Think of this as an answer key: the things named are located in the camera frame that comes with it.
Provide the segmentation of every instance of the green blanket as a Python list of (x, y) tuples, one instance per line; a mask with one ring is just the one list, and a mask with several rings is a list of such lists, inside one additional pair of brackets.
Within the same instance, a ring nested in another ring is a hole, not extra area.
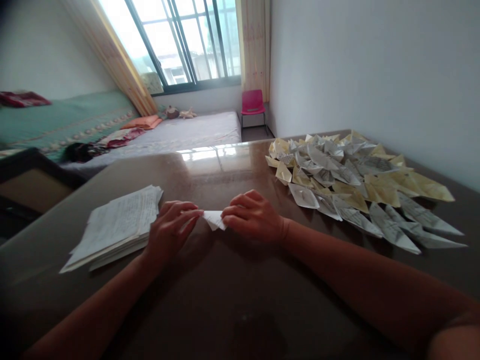
[(0, 144), (4, 149), (39, 148), (59, 162), (68, 145), (95, 142), (138, 116), (117, 90), (53, 100), (46, 106), (2, 107)]

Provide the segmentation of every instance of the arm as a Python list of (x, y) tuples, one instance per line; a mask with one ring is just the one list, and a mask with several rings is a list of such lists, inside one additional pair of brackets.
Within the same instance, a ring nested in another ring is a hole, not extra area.
[[(278, 242), (360, 316), (411, 353), (424, 351), (432, 339), (437, 348), (439, 331), (449, 324), (446, 339), (458, 327), (480, 340), (480, 307), (473, 299), (409, 266), (285, 219), (254, 190), (235, 197), (222, 215), (226, 225), (244, 236)], [(468, 320), (452, 323), (461, 316)], [(480, 356), (480, 341), (476, 344), (473, 351)]]
[(22, 358), (99, 359), (140, 295), (182, 248), (202, 213), (191, 202), (166, 202), (151, 226), (143, 253), (37, 341)]

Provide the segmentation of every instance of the pile of paper boats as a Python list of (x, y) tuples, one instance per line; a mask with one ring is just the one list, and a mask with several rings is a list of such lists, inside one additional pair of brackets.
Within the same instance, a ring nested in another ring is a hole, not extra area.
[(421, 251), (412, 240), (432, 249), (467, 246), (438, 236), (463, 234), (411, 199), (455, 201), (449, 190), (407, 167), (403, 155), (387, 154), (356, 131), (342, 139), (339, 134), (277, 138), (269, 155), (268, 165), (301, 207), (345, 220), (414, 254)]

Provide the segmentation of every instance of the white wall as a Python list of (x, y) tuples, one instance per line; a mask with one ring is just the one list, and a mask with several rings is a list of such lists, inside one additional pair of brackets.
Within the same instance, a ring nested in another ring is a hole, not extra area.
[(117, 88), (61, 0), (11, 3), (0, 28), (2, 91), (65, 99)]
[[(173, 95), (154, 97), (158, 105), (173, 106), (178, 110), (193, 111), (198, 114), (211, 113), (221, 110), (235, 110), (238, 115), (242, 110), (242, 87), (230, 86), (202, 91), (183, 92)], [(245, 116), (243, 126), (257, 126), (263, 124), (263, 118), (258, 115)]]
[(270, 127), (354, 128), (480, 191), (480, 1), (273, 0)]

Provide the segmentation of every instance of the beige curtain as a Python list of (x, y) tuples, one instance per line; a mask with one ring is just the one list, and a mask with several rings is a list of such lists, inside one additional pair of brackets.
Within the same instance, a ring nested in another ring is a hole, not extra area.
[(116, 85), (128, 96), (140, 115), (155, 115), (157, 104), (127, 55), (98, 0), (63, 0)]
[(235, 0), (240, 40), (241, 88), (261, 89), (270, 100), (270, 0)]

